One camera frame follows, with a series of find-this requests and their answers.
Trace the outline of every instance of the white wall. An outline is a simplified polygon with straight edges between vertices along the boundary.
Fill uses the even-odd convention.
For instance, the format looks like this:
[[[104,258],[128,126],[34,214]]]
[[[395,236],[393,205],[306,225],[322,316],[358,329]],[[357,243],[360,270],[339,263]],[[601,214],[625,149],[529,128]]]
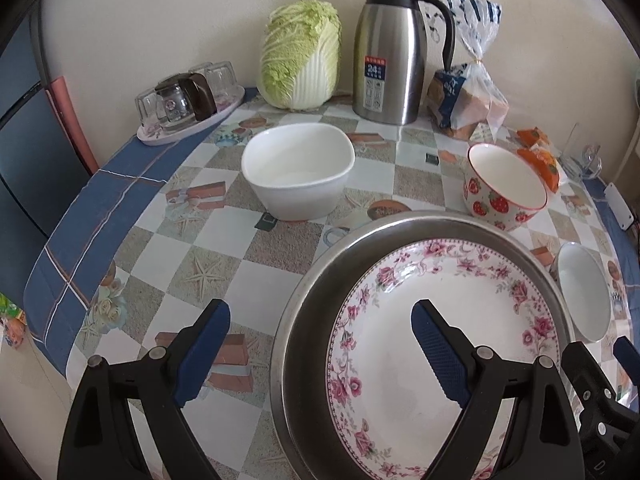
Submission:
[[[134,97],[204,60],[230,60],[255,84],[260,36],[271,10],[295,0],[44,0],[52,71],[65,75],[98,163],[138,126]],[[340,88],[351,88],[354,28],[364,0],[327,0],[344,25]],[[493,0],[503,21],[486,65],[507,96],[506,124],[539,126],[559,147],[577,121],[602,143],[605,175],[636,122],[638,58],[600,0]],[[431,43],[431,71],[442,65]],[[456,60],[468,59],[462,45]]]

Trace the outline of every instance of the screw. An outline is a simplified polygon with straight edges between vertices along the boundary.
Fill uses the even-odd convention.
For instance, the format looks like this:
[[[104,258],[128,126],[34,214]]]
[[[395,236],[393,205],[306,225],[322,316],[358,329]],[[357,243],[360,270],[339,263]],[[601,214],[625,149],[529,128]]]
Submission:
[[[102,362],[102,356],[98,354],[92,355],[86,360],[86,363],[89,365],[89,368],[95,368],[100,365]]]
[[[553,368],[554,367],[554,362],[551,360],[550,357],[547,357],[546,355],[541,355],[540,359],[538,361],[540,362],[540,365],[545,367],[545,368]]]
[[[491,359],[494,356],[494,351],[488,346],[479,346],[476,350],[478,357],[481,359]]]
[[[152,359],[162,359],[166,354],[166,348],[164,346],[154,346],[149,350],[149,357]]]

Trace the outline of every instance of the floor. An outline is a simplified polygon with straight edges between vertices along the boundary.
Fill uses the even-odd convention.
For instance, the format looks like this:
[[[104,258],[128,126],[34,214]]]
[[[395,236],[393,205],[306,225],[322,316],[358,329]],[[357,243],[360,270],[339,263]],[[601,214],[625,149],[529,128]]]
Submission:
[[[28,336],[18,349],[2,337],[0,377],[2,423],[40,478],[55,480],[71,389]]]

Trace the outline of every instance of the tablecloth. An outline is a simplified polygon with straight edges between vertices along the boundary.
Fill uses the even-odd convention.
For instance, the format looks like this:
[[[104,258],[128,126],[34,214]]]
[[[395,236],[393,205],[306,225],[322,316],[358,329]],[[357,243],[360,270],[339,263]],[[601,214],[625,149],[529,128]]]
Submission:
[[[268,368],[282,311],[313,261],[369,221],[372,205],[388,207],[385,200],[412,210],[466,213],[466,142],[438,133],[424,117],[403,127],[363,120],[349,102],[342,96],[317,110],[287,113],[257,96],[213,133],[167,148],[135,146],[134,140],[71,206],[25,292],[34,338],[72,386],[92,354],[110,363],[135,360],[192,324],[211,298],[223,298],[235,334],[223,346],[227,368],[214,364],[198,398],[183,409],[222,478],[294,477],[271,422]],[[348,133],[355,165],[327,217],[276,221],[242,176],[242,150],[265,128],[309,121]],[[510,135],[502,128],[497,142],[513,148]],[[529,249],[546,246],[554,254],[565,241],[578,242],[602,264],[618,297],[606,337],[588,348],[618,397],[628,400],[630,381],[612,355],[615,339],[630,335],[626,293],[589,194],[577,184],[563,186],[546,210],[511,235]],[[147,462],[162,478],[142,406],[132,405]]]

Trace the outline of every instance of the pink flower pattern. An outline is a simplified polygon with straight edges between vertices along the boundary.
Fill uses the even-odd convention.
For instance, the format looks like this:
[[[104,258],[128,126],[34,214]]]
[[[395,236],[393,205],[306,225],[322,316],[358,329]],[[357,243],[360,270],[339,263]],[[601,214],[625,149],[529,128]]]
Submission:
[[[529,329],[522,332],[524,348],[533,355],[540,354],[543,350],[546,354],[551,352],[550,355],[558,352],[555,329],[542,297],[535,288],[530,291],[525,280],[518,279],[517,276],[511,278],[513,269],[504,264],[505,260],[501,256],[485,247],[470,242],[460,243],[459,240],[430,240],[420,242],[419,245],[419,253],[408,249],[390,254],[385,259],[388,264],[377,268],[375,275],[371,278],[372,281],[362,283],[359,288],[356,288],[350,296],[350,304],[345,304],[338,315],[332,335],[334,343],[328,355],[327,388],[334,424],[354,458],[366,465],[377,480],[420,478],[426,472],[426,467],[395,463],[391,448],[376,448],[369,436],[369,424],[365,419],[362,420],[360,429],[355,425],[353,415],[357,412],[352,402],[354,402],[353,399],[361,396],[363,384],[354,368],[353,358],[350,357],[350,352],[356,348],[354,333],[357,331],[354,327],[360,323],[360,315],[367,311],[368,306],[373,304],[380,307],[376,299],[379,294],[385,294],[391,288],[402,284],[406,279],[405,269],[411,268],[412,258],[417,254],[420,256],[418,260],[413,259],[413,263],[420,275],[425,272],[432,274],[442,272],[442,258],[446,256],[449,259],[455,258],[456,270],[461,276],[489,276],[492,280],[496,280],[497,292],[508,293],[513,300],[514,313],[527,319]],[[475,259],[471,257],[472,252],[477,255]],[[484,462],[484,465],[479,466],[473,479],[489,479],[496,457],[487,458],[490,462],[488,465]]]

